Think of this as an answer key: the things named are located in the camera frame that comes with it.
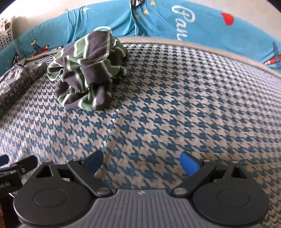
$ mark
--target red heart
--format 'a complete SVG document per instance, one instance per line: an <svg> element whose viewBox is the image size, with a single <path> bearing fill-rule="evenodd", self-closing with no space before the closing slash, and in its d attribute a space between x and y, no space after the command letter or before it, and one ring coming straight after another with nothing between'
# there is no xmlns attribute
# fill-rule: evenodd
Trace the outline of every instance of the red heart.
<svg viewBox="0 0 281 228"><path fill-rule="evenodd" d="M234 17L229 13L221 13L223 19L225 20L226 25L232 25L234 22Z"/></svg>

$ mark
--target circular cap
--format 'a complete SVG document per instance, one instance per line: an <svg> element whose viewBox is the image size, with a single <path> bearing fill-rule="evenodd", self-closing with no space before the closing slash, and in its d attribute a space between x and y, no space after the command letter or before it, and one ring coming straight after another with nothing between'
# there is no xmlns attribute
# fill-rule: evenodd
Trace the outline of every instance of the circular cap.
<svg viewBox="0 0 281 228"><path fill-rule="evenodd" d="M184 195L187 193L187 190L185 188L175 188L174 193L176 195Z"/></svg>
<svg viewBox="0 0 281 228"><path fill-rule="evenodd" d="M201 186L192 197L197 211L226 226L248 226L264 219L269 200L257 183L248 179L221 179Z"/></svg>
<svg viewBox="0 0 281 228"><path fill-rule="evenodd" d="M44 189L34 196L34 201L44 208L53 208L63 204L67 199L67 194L55 188Z"/></svg>
<svg viewBox="0 0 281 228"><path fill-rule="evenodd" d="M97 190L97 194L99 194L99 195L107 195L108 193L110 193L110 189L106 188L106 187L99 188Z"/></svg>
<svg viewBox="0 0 281 228"><path fill-rule="evenodd" d="M14 199L14 209L23 223L34 227L61 227L85 214L91 203L81 185L61 178L33 178Z"/></svg>

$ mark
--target gray patterned fabric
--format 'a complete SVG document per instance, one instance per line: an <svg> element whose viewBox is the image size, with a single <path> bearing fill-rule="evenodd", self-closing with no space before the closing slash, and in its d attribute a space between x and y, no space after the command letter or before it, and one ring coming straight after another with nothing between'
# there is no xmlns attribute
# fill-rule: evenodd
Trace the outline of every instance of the gray patterned fabric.
<svg viewBox="0 0 281 228"><path fill-rule="evenodd" d="M112 188L175 187L182 151L239 160L270 199L265 226L280 227L281 79L192 48L124 46L129 75L110 108L65 109L44 75L0 119L0 152L65 163L102 149L97 176Z"/></svg>
<svg viewBox="0 0 281 228"><path fill-rule="evenodd" d="M26 68L16 64L0 77L0 117L46 70L46 63Z"/></svg>

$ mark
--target dark blue gripper pad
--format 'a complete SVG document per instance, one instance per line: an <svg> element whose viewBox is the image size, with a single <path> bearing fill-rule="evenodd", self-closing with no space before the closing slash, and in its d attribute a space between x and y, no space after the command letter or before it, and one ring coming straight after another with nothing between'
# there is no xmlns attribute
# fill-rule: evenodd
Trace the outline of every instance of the dark blue gripper pad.
<svg viewBox="0 0 281 228"><path fill-rule="evenodd" d="M188 176L192 176L200 169L200 165L183 152L180 154L180 166Z"/></svg>
<svg viewBox="0 0 281 228"><path fill-rule="evenodd" d="M102 166L102 164L103 152L101 150L98 150L94 152L90 159L85 162L85 170L94 175L96 171Z"/></svg>
<svg viewBox="0 0 281 228"><path fill-rule="evenodd" d="M4 154L0 157L0 166L5 165L9 162L9 156Z"/></svg>

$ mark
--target cartoon character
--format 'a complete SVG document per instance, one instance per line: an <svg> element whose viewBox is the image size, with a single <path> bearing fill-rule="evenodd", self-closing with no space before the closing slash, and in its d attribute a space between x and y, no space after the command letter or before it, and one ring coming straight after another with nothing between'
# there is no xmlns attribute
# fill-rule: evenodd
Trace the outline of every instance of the cartoon character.
<svg viewBox="0 0 281 228"><path fill-rule="evenodd" d="M37 53L33 54L32 57L37 56L37 55L41 54L41 53L44 52L44 51L47 51L48 48L49 48L49 45L46 45L46 46L44 46L43 48L39 47L39 46L36 44L36 41L37 41L37 40L34 40L33 42L31 42L31 45L32 45L33 48L37 51Z"/></svg>
<svg viewBox="0 0 281 228"><path fill-rule="evenodd" d="M277 68L281 68L281 54L279 53L278 51L278 47L276 45L275 42L273 42L273 51L272 53L274 54L274 56L272 58L270 58L269 60L267 60L264 65L269 65L269 64L273 64L273 63L276 63Z"/></svg>

